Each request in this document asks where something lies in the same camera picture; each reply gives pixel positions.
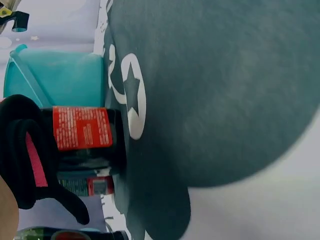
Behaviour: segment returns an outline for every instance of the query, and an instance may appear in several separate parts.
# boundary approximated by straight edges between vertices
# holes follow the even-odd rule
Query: white surface
[[[190,189],[185,240],[320,239],[320,115],[274,165],[244,181]]]

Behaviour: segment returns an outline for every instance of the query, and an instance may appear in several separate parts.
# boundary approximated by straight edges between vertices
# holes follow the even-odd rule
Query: fabric
[[[58,182],[59,150],[39,107],[22,95],[7,97],[0,104],[0,128],[0,175],[18,207],[30,209],[37,200],[52,198],[77,222],[88,224],[86,205]]]
[[[254,175],[311,123],[318,2],[111,0],[106,11],[105,105],[121,109],[128,160],[116,206],[135,240],[176,240],[188,187]]]

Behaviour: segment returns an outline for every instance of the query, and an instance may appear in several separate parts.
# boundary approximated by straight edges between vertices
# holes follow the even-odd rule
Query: black container
[[[31,227],[17,232],[13,240],[129,240],[125,231],[94,232],[52,227]]]
[[[54,132],[53,108],[43,108],[41,111],[48,128]],[[114,175],[125,168],[126,147],[121,112],[114,109],[107,109],[106,113],[112,137],[112,145],[108,147],[88,146],[83,149],[61,150],[59,172],[75,173],[88,170],[99,172],[99,170],[109,169],[109,175]]]

